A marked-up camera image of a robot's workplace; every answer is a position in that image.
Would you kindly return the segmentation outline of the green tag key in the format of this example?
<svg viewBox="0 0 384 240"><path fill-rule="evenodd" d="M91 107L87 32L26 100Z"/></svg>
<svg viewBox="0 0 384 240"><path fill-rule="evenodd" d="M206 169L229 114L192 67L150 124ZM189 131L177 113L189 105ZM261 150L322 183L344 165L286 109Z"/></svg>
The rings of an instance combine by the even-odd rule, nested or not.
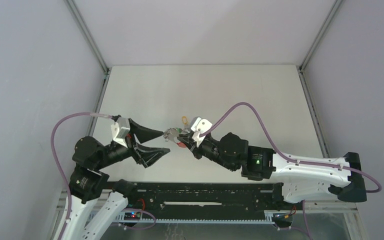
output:
<svg viewBox="0 0 384 240"><path fill-rule="evenodd" d="M183 129L182 129L182 128L176 127L175 129L177 130L177 132L178 132L179 134L181 134L181 133L183 132Z"/></svg>

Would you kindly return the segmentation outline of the metal keyring holder red handle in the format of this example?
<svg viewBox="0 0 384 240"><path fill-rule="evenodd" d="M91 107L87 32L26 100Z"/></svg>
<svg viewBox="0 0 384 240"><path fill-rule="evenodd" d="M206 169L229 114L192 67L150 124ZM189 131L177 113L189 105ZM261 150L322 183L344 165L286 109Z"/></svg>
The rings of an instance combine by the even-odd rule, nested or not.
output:
<svg viewBox="0 0 384 240"><path fill-rule="evenodd" d="M178 146L178 143L180 141L176 138L176 133L177 133L176 127L169 128L164 132L163 138L165 139L166 142L173 142Z"/></svg>

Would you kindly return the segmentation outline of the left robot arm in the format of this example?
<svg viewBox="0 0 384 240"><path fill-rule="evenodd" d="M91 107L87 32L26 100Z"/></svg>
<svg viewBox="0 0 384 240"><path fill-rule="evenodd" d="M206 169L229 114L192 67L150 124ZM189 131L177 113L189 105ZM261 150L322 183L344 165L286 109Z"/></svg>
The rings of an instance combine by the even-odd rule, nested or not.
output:
<svg viewBox="0 0 384 240"><path fill-rule="evenodd" d="M75 168L67 178L57 157L55 134L64 121L79 116L112 120L113 124L110 125L112 140L109 144L103 145L92 136L79 139L72 156ZM66 186L67 197L63 216L53 238L55 240L101 239L116 216L138 199L136 185L121 179L113 185L108 199L97 214L92 220L88 220L110 177L101 170L128 158L132 158L144 168L152 166L168 154L170 149L146 147L143 143L163 135L162 131L144 127L131 118L124 118L121 115L80 112L59 120L51 133L51 151Z"/></svg>

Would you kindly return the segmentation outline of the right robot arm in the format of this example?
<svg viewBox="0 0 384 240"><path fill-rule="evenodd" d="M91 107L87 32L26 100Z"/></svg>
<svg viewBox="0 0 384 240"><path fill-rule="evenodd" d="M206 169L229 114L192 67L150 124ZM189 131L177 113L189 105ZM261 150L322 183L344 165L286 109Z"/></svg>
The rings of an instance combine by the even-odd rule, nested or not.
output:
<svg viewBox="0 0 384 240"><path fill-rule="evenodd" d="M295 204L303 200L336 196L342 202L363 203L367 190L361 174L360 156L348 152L339 158L310 158L289 155L284 159L272 148L249 145L229 132L220 140L210 134L198 142L194 133L181 133L176 139L196 159L203 157L252 181L270 180L280 198Z"/></svg>

